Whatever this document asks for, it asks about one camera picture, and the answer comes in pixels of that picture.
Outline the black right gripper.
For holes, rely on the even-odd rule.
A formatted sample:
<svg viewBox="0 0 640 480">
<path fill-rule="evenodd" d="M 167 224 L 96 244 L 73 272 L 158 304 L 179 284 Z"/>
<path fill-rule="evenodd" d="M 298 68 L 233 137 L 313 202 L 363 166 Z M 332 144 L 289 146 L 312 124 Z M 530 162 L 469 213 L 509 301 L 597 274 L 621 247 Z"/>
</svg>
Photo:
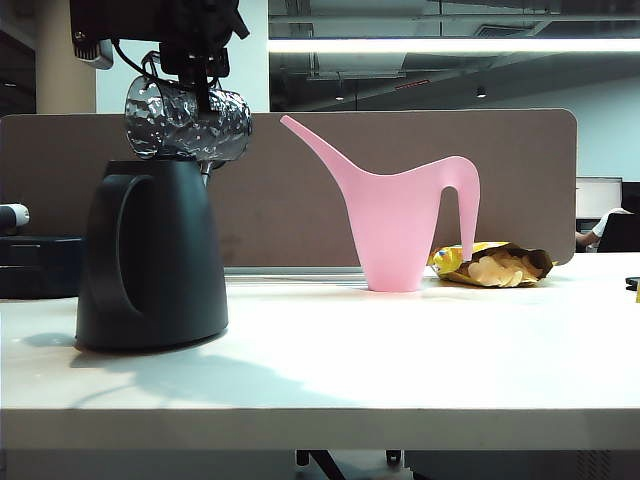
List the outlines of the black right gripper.
<svg viewBox="0 0 640 480">
<path fill-rule="evenodd" d="M 210 89 L 230 73 L 226 47 L 195 56 L 179 46 L 224 46 L 249 35 L 237 1 L 72 1 L 71 32 L 78 40 L 111 39 L 159 44 L 163 73 L 193 86 L 200 114 L 214 114 Z"/>
</svg>

